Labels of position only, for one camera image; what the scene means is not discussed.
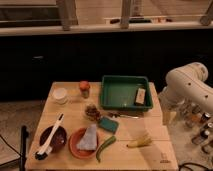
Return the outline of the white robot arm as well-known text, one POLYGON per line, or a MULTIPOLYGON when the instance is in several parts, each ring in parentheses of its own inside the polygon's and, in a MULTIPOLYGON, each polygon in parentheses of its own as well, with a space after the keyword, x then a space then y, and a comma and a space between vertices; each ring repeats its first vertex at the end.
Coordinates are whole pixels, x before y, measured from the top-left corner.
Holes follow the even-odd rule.
POLYGON ((171 113, 186 100, 213 114, 213 88, 205 83, 207 78, 208 69, 200 62, 177 67, 166 74, 166 86, 158 94, 164 125, 169 124, 171 113))

